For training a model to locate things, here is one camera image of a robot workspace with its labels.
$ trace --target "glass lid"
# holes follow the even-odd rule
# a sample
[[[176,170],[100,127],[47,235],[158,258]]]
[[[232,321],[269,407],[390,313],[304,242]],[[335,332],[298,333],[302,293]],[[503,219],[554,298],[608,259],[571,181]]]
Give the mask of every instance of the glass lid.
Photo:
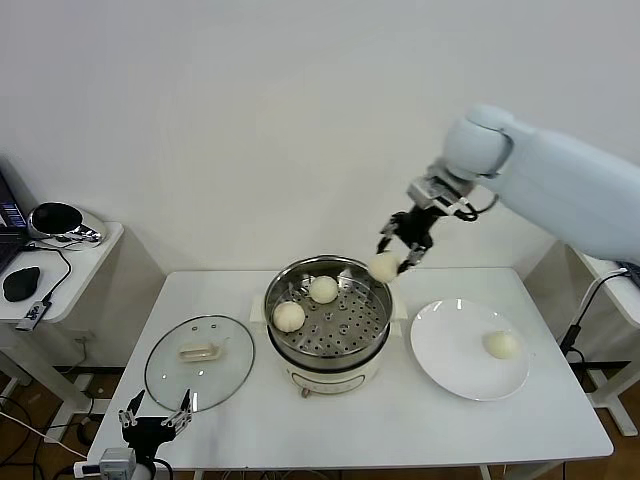
[[[253,367],[255,347],[249,331],[224,315],[195,317],[170,330],[153,347],[144,381],[160,405],[177,410],[187,389],[194,412],[233,395]]]

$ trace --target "table leg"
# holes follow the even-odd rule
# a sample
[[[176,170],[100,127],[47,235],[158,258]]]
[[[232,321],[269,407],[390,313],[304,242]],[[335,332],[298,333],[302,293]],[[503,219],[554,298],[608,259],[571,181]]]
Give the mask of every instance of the table leg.
[[[63,401],[53,425],[58,425],[56,422],[60,420],[62,420],[61,423],[69,423],[71,415],[75,412],[87,413],[91,407],[89,397],[82,393],[78,385],[68,381],[48,362],[44,361],[38,352],[34,351],[27,342],[20,338],[21,335],[28,334],[15,332],[13,327],[9,325],[0,325],[0,338],[2,339],[0,351]],[[84,377],[83,379],[78,378],[76,382],[85,382],[88,385],[91,377],[88,376],[88,379],[86,378],[87,376]],[[106,411],[105,401],[96,400],[96,403],[98,402],[99,405],[94,406],[94,411],[99,413],[98,410],[102,410],[101,413],[104,413]],[[64,429],[52,429],[50,432],[53,438],[59,440],[62,438]]]
[[[7,403],[7,399],[5,397],[11,397],[11,394],[18,385],[26,387],[33,379],[27,372],[22,370],[19,366],[13,363],[9,357],[2,353],[0,353],[0,372],[11,377],[7,386],[4,387],[2,392],[0,392],[0,406],[2,406]]]
[[[625,437],[638,435],[638,429],[629,417],[618,396],[640,380],[640,362],[631,362],[613,377],[607,377],[601,370],[589,370],[589,378],[597,390],[587,394],[594,408],[606,408]]]
[[[31,383],[31,376],[16,365],[9,357],[0,353],[0,372],[8,377],[15,378],[20,385],[26,387]]]
[[[478,465],[480,468],[480,476],[482,480],[491,480],[491,472],[489,471],[489,467],[487,465]]]
[[[507,470],[504,475],[504,480],[533,480],[534,478],[547,473],[549,470],[556,468],[558,465],[562,465],[560,460],[545,463],[516,465]]]

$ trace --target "wooden floor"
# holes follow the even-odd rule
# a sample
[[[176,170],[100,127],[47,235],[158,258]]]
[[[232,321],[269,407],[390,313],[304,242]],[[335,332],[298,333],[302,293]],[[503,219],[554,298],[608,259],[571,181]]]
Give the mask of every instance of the wooden floor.
[[[89,387],[89,393],[96,398],[110,398],[118,383],[117,375],[97,375]],[[4,388],[8,379],[0,375],[0,390]],[[593,387],[589,381],[585,381],[587,391]],[[37,382],[33,382],[28,387],[18,387],[11,398],[22,405],[31,417],[34,426],[46,425],[52,414],[58,409],[60,401],[47,389]],[[627,408],[631,417],[640,425],[640,385],[635,385],[627,390],[622,396],[622,402]],[[4,411],[27,422],[24,413],[12,404],[5,404]],[[585,460],[580,462],[570,462],[566,465],[567,480],[623,480],[640,479],[640,437],[622,437],[606,411],[598,410],[598,415],[602,420],[614,445],[615,452],[608,458]],[[63,442],[69,447],[86,453],[88,447],[82,445],[77,438],[75,426],[67,430]],[[93,421],[86,427],[88,436],[95,434],[98,422]],[[26,436],[26,429],[10,422],[5,418],[0,418],[0,463],[6,456],[22,442]],[[73,454],[63,450],[59,446],[39,442],[36,435],[29,435],[23,448],[14,455],[11,463],[31,463],[34,459],[34,452],[40,444],[37,461],[44,470],[46,480],[52,480],[54,475],[63,467],[72,465],[77,459]],[[502,465],[491,467],[491,474],[494,480],[503,477]],[[408,469],[408,470],[352,470],[340,472],[324,471],[331,480],[480,480],[481,476],[477,468],[437,468],[437,469]],[[261,472],[248,472],[245,480],[259,480]],[[221,477],[220,472],[208,472],[204,478],[216,480]],[[0,467],[0,480],[22,480],[40,479],[37,474],[33,476],[31,466],[2,466]],[[71,476],[61,476],[60,480],[72,478]],[[176,475],[176,480],[191,479],[192,474],[181,472]],[[539,477],[541,480],[562,480],[562,468],[558,467],[547,474]],[[311,472],[294,472],[288,480],[320,480],[320,477]],[[229,480],[241,480],[240,473],[234,473]]]

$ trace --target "laptop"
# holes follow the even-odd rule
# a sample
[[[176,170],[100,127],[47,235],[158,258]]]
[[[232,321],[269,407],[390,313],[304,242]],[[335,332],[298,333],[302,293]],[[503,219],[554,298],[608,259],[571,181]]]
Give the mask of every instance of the laptop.
[[[25,217],[0,173],[0,272],[7,268],[28,241]]]

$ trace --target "small white table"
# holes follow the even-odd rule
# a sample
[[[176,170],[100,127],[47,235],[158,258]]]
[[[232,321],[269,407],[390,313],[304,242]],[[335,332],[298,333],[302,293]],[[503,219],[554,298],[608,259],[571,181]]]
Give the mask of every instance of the small white table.
[[[65,258],[71,263],[72,271],[54,292],[51,299],[52,305],[41,322],[58,323],[69,314],[105,258],[118,243],[124,231],[122,225],[115,222],[107,222],[106,225],[107,239],[97,247],[81,251],[63,250]],[[40,267],[41,274],[38,289],[30,298],[21,302],[8,302],[0,294],[0,352],[63,400],[64,403],[52,423],[52,425],[62,425],[68,423],[74,413],[89,411],[91,399],[82,391],[87,388],[92,376],[78,375],[75,384],[69,382],[25,341],[25,336],[28,336],[29,332],[18,332],[14,329],[15,324],[24,317],[33,302],[44,297],[67,271],[67,266],[55,252],[23,252],[2,272],[0,284],[11,272],[32,266]],[[104,413],[108,404],[109,400],[95,400],[93,412]],[[56,439],[60,439],[63,433],[64,428],[50,429],[47,432],[49,436]]]
[[[276,272],[169,275],[89,451],[125,446],[117,412],[145,387],[147,357],[171,328],[194,316],[249,325],[252,300]],[[439,387],[419,367],[408,335],[390,337],[370,383],[337,396],[302,398],[264,324],[251,324],[256,359],[246,383],[194,421],[158,456],[177,470],[401,468],[532,463],[507,477],[530,479],[565,459],[610,455],[613,446],[516,273],[508,268],[422,269],[395,283],[409,318],[442,298],[464,297],[511,319],[532,352],[523,389],[474,402]],[[406,332],[408,322],[404,322]],[[145,396],[138,415],[169,412]]]
[[[582,252],[575,252],[596,278],[620,268],[614,262],[598,260]],[[631,326],[640,328],[640,288],[626,277],[612,278],[601,288],[607,292],[613,304]],[[638,429],[618,397],[640,381],[640,362],[631,362],[610,379],[607,379],[601,370],[588,370],[587,373],[596,386],[596,391],[588,394],[594,408],[609,410],[620,433],[625,437],[638,435]]]

